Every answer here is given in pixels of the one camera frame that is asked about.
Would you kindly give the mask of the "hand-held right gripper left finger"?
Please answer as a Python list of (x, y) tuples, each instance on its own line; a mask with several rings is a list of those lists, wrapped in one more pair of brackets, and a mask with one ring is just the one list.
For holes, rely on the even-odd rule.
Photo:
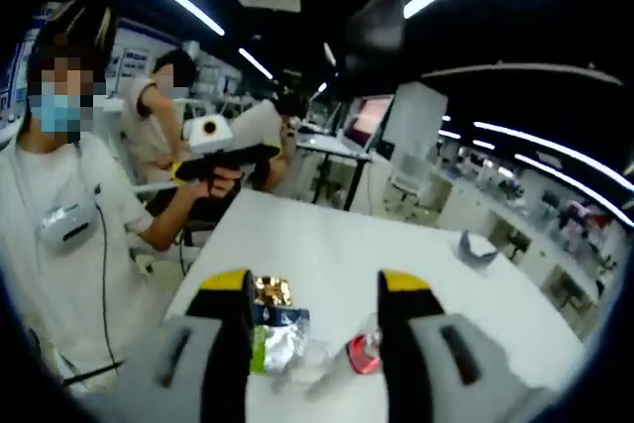
[(244, 422), (253, 355), (254, 280), (209, 276), (182, 315), (130, 354), (116, 381), (118, 422)]

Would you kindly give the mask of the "person's left hand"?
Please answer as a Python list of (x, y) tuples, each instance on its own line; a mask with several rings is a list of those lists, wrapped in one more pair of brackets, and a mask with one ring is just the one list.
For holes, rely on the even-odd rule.
[(224, 198), (240, 184), (242, 172), (239, 169), (215, 167), (211, 174), (190, 186), (194, 199)]

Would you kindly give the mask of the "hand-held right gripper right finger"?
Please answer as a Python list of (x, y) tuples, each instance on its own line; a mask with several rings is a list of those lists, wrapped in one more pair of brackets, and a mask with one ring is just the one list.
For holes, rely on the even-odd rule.
[(409, 273), (377, 275), (380, 358), (390, 422), (531, 422), (540, 390), (473, 322), (448, 314), (430, 284)]

